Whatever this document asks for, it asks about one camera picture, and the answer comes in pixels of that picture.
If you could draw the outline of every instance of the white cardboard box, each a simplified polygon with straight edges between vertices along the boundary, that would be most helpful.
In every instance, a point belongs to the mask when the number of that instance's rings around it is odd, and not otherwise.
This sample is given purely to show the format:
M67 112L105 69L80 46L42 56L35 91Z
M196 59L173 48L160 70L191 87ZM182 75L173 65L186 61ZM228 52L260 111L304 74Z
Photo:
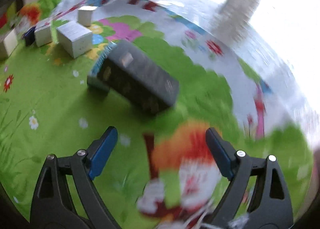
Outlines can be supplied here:
M74 59L91 50L92 31L74 21L57 27L59 43Z
M91 19L93 11L96 9L96 6L82 6L78 9L78 23L83 26L89 27L91 25Z
M51 22L49 19L44 19L37 23L35 30L35 39L38 47L52 42L50 27Z
M15 29L0 35L0 60L10 57L17 45L18 40Z

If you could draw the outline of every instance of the pink flower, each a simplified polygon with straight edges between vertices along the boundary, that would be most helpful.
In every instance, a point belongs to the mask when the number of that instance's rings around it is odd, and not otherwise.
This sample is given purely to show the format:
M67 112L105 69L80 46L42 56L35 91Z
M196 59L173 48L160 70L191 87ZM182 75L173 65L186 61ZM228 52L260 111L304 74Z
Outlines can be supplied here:
M196 35L195 35L193 32L191 32L191 31L185 31L184 33L185 33L189 38L192 38L193 40L196 39Z

